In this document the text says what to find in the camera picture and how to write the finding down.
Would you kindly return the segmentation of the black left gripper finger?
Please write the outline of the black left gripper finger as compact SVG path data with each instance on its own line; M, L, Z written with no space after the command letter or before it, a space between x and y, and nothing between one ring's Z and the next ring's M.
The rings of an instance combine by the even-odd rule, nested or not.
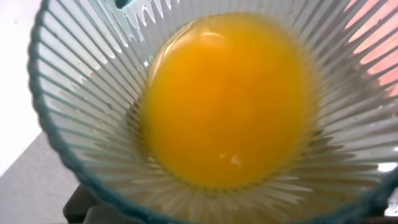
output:
M128 224L125 217L113 206L98 200L84 185L79 185L63 208L63 215L68 223L81 224Z

